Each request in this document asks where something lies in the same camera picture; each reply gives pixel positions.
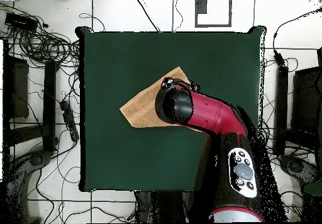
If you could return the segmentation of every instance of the button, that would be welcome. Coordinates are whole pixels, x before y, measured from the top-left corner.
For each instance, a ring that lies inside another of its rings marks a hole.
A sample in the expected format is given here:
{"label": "button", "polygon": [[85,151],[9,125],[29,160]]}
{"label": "button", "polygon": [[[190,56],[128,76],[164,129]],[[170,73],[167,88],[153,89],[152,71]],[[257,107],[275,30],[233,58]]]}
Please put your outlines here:
{"label": "button", "polygon": [[234,172],[239,177],[245,180],[251,180],[253,177],[253,170],[244,163],[238,163],[237,166],[234,168]]}
{"label": "button", "polygon": [[236,183],[237,183],[239,186],[244,186],[244,185],[245,185],[245,183],[244,183],[244,181],[243,181],[242,179],[237,179],[237,180],[236,180]]}
{"label": "button", "polygon": [[254,190],[254,185],[251,182],[247,182],[246,185],[249,189]]}

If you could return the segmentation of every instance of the cable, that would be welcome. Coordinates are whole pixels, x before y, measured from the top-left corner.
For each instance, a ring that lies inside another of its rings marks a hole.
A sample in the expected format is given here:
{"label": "cable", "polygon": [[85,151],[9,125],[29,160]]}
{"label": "cable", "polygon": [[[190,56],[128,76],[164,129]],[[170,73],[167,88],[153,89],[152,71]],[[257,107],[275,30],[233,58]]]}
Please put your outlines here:
{"label": "cable", "polygon": [[276,32],[274,33],[274,38],[273,38],[273,49],[274,49],[274,51],[276,52],[276,49],[275,49],[275,38],[276,38],[276,36],[277,36],[277,32],[279,31],[280,27],[282,27],[282,26],[284,26],[285,24],[290,23],[290,22],[292,22],[292,21],[298,20],[298,19],[300,19],[300,18],[302,18],[302,17],[306,17],[306,16],[308,16],[309,14],[315,14],[315,13],[319,13],[319,12],[322,12],[322,8],[318,8],[318,9],[315,9],[315,10],[313,10],[313,11],[307,12],[307,13],[305,13],[305,14],[302,14],[302,15],[298,16],[297,18],[294,18],[293,20],[289,20],[289,21],[286,21],[285,23],[281,24],[281,25],[277,28]]}
{"label": "cable", "polygon": [[181,15],[181,13],[179,12],[179,10],[177,9],[177,3],[178,3],[178,0],[176,0],[176,2],[175,2],[175,10],[177,10],[177,12],[180,14],[180,16],[181,16],[181,23],[180,23],[180,26],[179,27],[177,27],[175,30],[174,30],[174,32],[176,32],[177,31],[177,29],[179,29],[180,27],[181,27],[181,25],[182,25],[182,22],[184,22],[184,18],[183,18],[183,16]]}
{"label": "cable", "polygon": [[[291,60],[291,59],[293,59],[293,60],[296,61],[296,68],[294,70],[289,71],[288,73],[294,72],[299,67],[299,61],[295,57],[288,57],[288,58],[284,59],[286,61],[286,63],[287,63],[286,67],[288,67],[288,65],[289,65],[289,61],[288,60]],[[276,63],[276,60],[267,60],[267,59],[264,59],[264,66],[265,67],[269,67],[269,66],[271,66],[271,65],[273,65],[275,63]]]}
{"label": "cable", "polygon": [[48,216],[46,217],[46,219],[45,219],[45,221],[43,222],[43,224],[46,224],[46,222],[47,222],[47,220],[48,220],[48,218],[50,217],[50,215],[53,213],[53,210],[54,210],[54,208],[55,208],[55,204],[53,203],[53,201],[52,200],[50,200],[49,198],[47,198],[46,196],[44,196],[40,191],[39,191],[39,189],[38,189],[38,183],[39,183],[39,180],[40,180],[40,178],[41,178],[41,176],[42,176],[42,169],[40,169],[40,175],[39,175],[39,178],[38,178],[38,180],[37,180],[37,182],[36,182],[36,190],[37,190],[37,192],[38,192],[38,194],[42,197],[42,198],[45,198],[46,200],[48,200],[49,202],[51,202],[51,204],[52,204],[52,210],[50,211],[50,213],[48,214]]}
{"label": "cable", "polygon": [[80,18],[94,18],[95,20],[98,20],[101,24],[102,24],[102,26],[103,26],[103,31],[105,31],[105,26],[104,26],[104,23],[100,20],[100,19],[98,19],[97,17],[95,17],[95,16],[91,16],[90,14],[87,14],[87,13],[81,13],[80,15],[79,15],[79,17]]}
{"label": "cable", "polygon": [[299,196],[302,199],[302,196],[299,193],[294,192],[294,191],[285,191],[285,192],[281,193],[280,196],[282,197],[284,194],[288,194],[288,193],[295,194],[296,196]]}
{"label": "cable", "polygon": [[157,32],[160,32],[160,30],[154,25],[154,23],[152,22],[152,20],[150,19],[150,17],[148,16],[148,13],[145,11],[145,8],[144,8],[144,6],[143,6],[143,4],[140,2],[140,0],[137,0],[138,1],[138,3],[140,4],[140,6],[141,6],[141,8],[143,9],[143,11],[144,11],[144,13],[145,13],[145,15],[148,17],[148,20],[150,20],[150,22],[151,22],[151,24],[153,25],[153,27],[155,28],[155,30],[157,31]]}
{"label": "cable", "polygon": [[106,211],[104,211],[104,210],[102,210],[101,208],[99,208],[99,207],[97,207],[97,206],[93,206],[91,209],[89,209],[89,210],[85,210],[85,211],[82,211],[82,212],[76,212],[76,213],[71,213],[67,218],[66,218],[66,220],[64,221],[64,224],[66,224],[66,222],[67,222],[67,220],[72,216],[72,215],[80,215],[80,214],[84,214],[84,213],[86,213],[86,212],[89,212],[89,211],[91,211],[91,210],[99,210],[99,211],[101,211],[101,212],[103,212],[104,214],[106,214],[106,215],[108,215],[108,216],[112,216],[112,217],[115,217],[115,219],[114,220],[119,220],[120,222],[123,222],[123,223],[129,223],[128,221],[126,221],[126,219],[124,218],[124,217],[122,217],[122,216],[116,216],[116,215],[113,215],[113,214],[111,214],[111,213],[108,213],[108,212],[106,212]]}

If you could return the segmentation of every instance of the white floor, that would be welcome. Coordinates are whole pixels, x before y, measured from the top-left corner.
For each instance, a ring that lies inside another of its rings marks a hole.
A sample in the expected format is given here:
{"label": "white floor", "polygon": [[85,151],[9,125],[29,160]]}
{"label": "white floor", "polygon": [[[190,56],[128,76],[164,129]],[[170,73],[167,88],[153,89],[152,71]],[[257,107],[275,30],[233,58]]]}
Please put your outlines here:
{"label": "white floor", "polygon": [[[172,0],[140,0],[151,20],[161,31],[171,31],[172,28]],[[277,27],[305,12],[319,8],[318,0],[233,0],[232,6],[232,26],[231,28],[195,28],[194,27],[194,0],[175,0],[177,10],[174,10],[174,29],[177,31],[237,31],[247,32],[252,26],[263,25],[267,27],[265,37],[265,58],[273,60],[273,34]],[[17,0],[14,6],[28,14],[40,16],[46,24],[49,25],[48,31],[61,33],[74,42],[77,37],[74,33],[76,26],[92,26],[90,18],[80,18],[81,13],[91,14],[99,18],[105,25],[106,31],[155,31],[148,18],[145,16],[142,8],[136,0]],[[222,10],[225,10],[227,3],[223,3]],[[215,9],[213,11],[217,15],[217,24],[223,24],[225,17],[220,17]],[[0,28],[4,29],[5,12],[0,11]],[[93,20],[94,31],[102,31],[103,26],[98,20]],[[316,49],[322,47],[322,19],[320,14],[313,14],[298,21],[283,26],[275,41],[276,48],[286,58],[297,58],[299,66],[297,69],[305,69],[318,65]],[[290,70],[296,67],[293,60],[289,61]],[[275,64],[269,66],[265,70],[265,93],[267,98],[272,101],[275,99],[275,73],[277,66]],[[72,73],[73,68],[66,68],[67,73]],[[290,73],[289,91],[292,91],[292,77],[294,73]],[[57,99],[64,97],[64,92],[70,91],[68,76],[63,72],[57,73]],[[33,82],[42,84],[43,71],[40,69],[30,69],[30,79]],[[42,95],[43,88],[30,81],[29,92],[39,92]],[[34,109],[36,117],[42,122],[42,100],[37,94],[30,94],[30,106]],[[269,101],[264,98],[264,105]],[[76,98],[71,99],[71,107],[77,113],[79,105]],[[271,106],[264,109],[264,118],[267,120],[272,112]],[[274,114],[270,117],[269,126],[273,127]],[[26,123],[34,125],[35,119],[30,113],[29,118],[19,120],[16,128],[26,126]],[[57,123],[64,123],[60,110],[57,110]],[[64,125],[57,125],[57,137],[65,130]],[[60,152],[67,150],[72,146],[68,132],[64,132],[60,139]],[[16,157],[25,154],[34,145],[41,142],[41,139],[35,139],[26,143],[15,146],[11,149],[11,153]],[[64,154],[53,160],[46,168],[43,169],[42,182],[39,186],[40,191],[48,198],[56,200],[53,213],[50,215],[47,223],[61,223],[58,216],[58,207],[62,200],[64,201],[63,218],[66,223],[108,223],[113,220],[113,216],[104,214],[99,209],[90,210],[91,207],[98,207],[110,214],[127,217],[132,213],[135,207],[135,197],[133,193],[128,191],[94,191],[91,193],[82,193],[78,189],[77,183],[64,182],[64,190],[62,191],[63,177],[59,174],[57,161],[64,162],[60,165],[60,171],[63,176],[70,182],[79,181],[80,166],[80,146],[76,146],[67,155]],[[299,185],[295,179],[289,177],[281,171],[279,166],[272,164],[279,192],[293,190],[300,193]],[[31,216],[41,216],[44,219],[52,210],[52,204],[45,201],[34,189],[39,172],[35,172],[29,184],[28,209]],[[295,204],[300,206],[301,199],[293,194],[285,194],[282,197],[286,205]],[[292,212],[288,212],[290,221],[299,220],[298,216]]]}

